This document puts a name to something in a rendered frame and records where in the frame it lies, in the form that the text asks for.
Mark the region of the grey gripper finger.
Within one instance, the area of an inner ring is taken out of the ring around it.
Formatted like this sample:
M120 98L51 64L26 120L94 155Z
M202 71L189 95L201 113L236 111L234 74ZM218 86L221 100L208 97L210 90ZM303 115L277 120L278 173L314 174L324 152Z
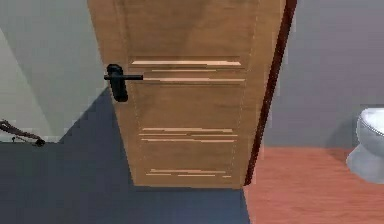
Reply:
M0 130L8 134L12 134L12 140L20 139L24 141L25 138L30 138L35 140L34 145L37 147L42 147L45 145L45 141L38 135L22 131L11 125L7 120L0 121Z

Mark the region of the white toilet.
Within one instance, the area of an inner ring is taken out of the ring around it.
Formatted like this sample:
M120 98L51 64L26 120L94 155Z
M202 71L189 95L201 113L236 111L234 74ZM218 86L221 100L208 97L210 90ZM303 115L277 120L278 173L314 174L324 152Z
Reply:
M356 124L358 145L346 164L361 179L384 185L384 108L364 109Z

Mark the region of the brown wooden room door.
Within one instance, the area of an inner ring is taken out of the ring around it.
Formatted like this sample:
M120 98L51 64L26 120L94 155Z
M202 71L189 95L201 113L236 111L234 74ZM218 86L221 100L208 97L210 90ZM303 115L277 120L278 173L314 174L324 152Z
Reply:
M87 0L136 186L250 183L297 0Z

